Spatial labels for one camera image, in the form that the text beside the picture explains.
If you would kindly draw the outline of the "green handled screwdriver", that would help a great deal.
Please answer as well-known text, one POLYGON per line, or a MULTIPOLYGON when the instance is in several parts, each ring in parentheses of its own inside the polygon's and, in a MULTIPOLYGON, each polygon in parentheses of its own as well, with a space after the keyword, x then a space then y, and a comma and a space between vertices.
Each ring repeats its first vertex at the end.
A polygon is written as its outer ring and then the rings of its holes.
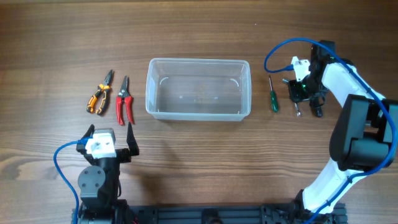
POLYGON ((271 76, 269 76, 269 84, 270 84, 270 89, 271 89, 271 91, 270 91, 270 95, 271 95, 271 107, 272 107, 272 110, 273 110, 275 113, 277 113, 277 112, 279 111, 279 105, 278 105, 278 102, 277 102, 276 93, 275 93, 275 91, 274 91, 274 89, 273 89, 271 76))

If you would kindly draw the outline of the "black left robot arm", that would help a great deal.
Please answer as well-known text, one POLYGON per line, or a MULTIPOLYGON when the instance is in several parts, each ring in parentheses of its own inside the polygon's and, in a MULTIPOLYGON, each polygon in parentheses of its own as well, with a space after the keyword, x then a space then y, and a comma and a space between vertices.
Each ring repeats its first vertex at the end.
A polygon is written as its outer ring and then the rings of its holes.
POLYGON ((116 149, 115 142, 113 129, 95 129, 91 125, 76 144, 76 151, 90 165, 78 177, 81 205, 74 210, 72 223, 139 223, 127 201, 119 198, 120 165, 139 155, 131 123, 127 127, 127 147, 116 149))

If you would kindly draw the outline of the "silver socket wrench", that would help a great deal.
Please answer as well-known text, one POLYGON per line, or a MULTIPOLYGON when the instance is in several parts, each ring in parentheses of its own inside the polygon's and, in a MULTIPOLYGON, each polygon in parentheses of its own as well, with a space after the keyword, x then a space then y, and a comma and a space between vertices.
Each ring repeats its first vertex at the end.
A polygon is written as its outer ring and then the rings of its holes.
MULTIPOLYGON (((283 81, 285 84, 288 84, 290 80, 287 79, 287 78, 283 78, 282 81, 283 81)), ((294 103, 294 105, 295 105, 296 115, 297 115, 297 116, 301 116, 301 112, 300 112, 300 110, 299 110, 298 104, 297 104, 297 103, 294 103)))

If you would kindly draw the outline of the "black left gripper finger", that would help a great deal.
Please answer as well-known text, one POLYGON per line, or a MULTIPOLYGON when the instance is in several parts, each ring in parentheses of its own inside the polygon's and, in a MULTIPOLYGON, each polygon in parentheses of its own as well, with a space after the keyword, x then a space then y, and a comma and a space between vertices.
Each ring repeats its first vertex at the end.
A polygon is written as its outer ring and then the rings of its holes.
POLYGON ((133 129, 132 129, 131 122, 128 123, 126 142, 127 142, 127 145, 128 145, 128 149, 129 149, 130 155, 131 156, 138 156, 139 155, 139 146, 138 146, 137 141, 136 141, 136 139, 134 137, 134 132, 133 132, 133 129))
POLYGON ((87 132, 81 138, 81 140, 82 141, 86 141, 89 138, 91 138, 93 133, 94 133, 94 131, 95 131, 95 126, 93 124, 91 124, 90 127, 88 128, 87 132))

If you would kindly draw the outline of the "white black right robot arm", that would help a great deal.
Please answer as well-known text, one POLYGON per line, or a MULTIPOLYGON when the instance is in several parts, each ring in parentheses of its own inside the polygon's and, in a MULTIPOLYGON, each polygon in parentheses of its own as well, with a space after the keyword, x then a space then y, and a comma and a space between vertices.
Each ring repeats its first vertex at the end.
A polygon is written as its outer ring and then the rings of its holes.
POLYGON ((397 148, 397 102, 374 91, 355 66, 335 53, 334 42, 310 41, 309 60, 293 57, 288 70, 295 103, 308 100, 319 114, 331 92, 342 107, 332 132, 330 159, 314 182, 298 195, 296 218, 306 223, 330 214, 339 199, 360 180, 392 164, 397 148))

